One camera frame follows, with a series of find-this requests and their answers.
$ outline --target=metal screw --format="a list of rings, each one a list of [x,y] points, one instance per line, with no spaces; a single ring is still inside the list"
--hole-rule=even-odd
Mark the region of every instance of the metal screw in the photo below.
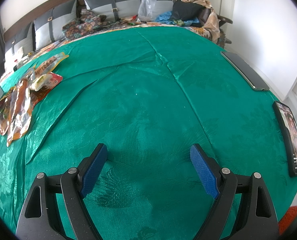
[[[42,179],[44,177],[44,173],[43,172],[40,172],[39,174],[36,175],[36,177],[38,179]]]
[[[259,174],[258,172],[254,172],[254,177],[257,179],[260,179],[262,177],[262,175]]]
[[[230,174],[231,171],[228,168],[222,168],[222,172],[224,174]]]
[[[69,174],[74,174],[76,173],[77,168],[73,167],[73,168],[69,168]]]

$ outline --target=beige blanket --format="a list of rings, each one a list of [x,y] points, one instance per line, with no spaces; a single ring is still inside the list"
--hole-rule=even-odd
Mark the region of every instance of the beige blanket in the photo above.
[[[207,29],[210,31],[212,34],[212,41],[216,42],[217,39],[219,38],[220,31],[219,31],[219,25],[218,25],[218,18],[217,14],[214,11],[211,3],[209,0],[181,0],[182,2],[190,2],[190,3],[197,3],[200,4],[208,9],[211,10],[210,16],[208,17],[205,25],[203,28]]]

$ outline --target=smartphone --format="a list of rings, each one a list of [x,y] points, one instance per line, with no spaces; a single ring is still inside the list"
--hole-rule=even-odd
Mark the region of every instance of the smartphone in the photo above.
[[[295,177],[297,176],[297,125],[292,111],[287,105],[275,101],[273,109],[284,139],[289,175]]]
[[[269,91],[269,86],[239,55],[221,51],[222,56],[244,77],[255,91]]]

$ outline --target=wooden armrest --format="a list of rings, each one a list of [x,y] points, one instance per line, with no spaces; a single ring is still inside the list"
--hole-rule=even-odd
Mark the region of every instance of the wooden armrest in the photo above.
[[[217,18],[222,21],[222,22],[226,22],[226,23],[230,23],[230,24],[233,24],[233,21],[229,18],[226,18],[224,16],[221,16],[221,15],[217,15]]]

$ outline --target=bed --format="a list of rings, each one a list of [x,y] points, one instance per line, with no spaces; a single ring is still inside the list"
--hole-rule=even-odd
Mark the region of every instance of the bed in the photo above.
[[[6,147],[0,135],[0,216],[15,232],[37,173],[61,174],[98,143],[108,160],[85,205],[103,239],[193,239],[212,203],[189,158],[199,143],[236,174],[259,172],[278,220],[297,192],[271,92],[253,91],[211,41],[179,27],[90,35],[32,59],[2,82],[65,52],[63,76],[32,113],[29,133]],[[61,195],[66,234],[74,238]],[[230,234],[234,200],[223,232]]]

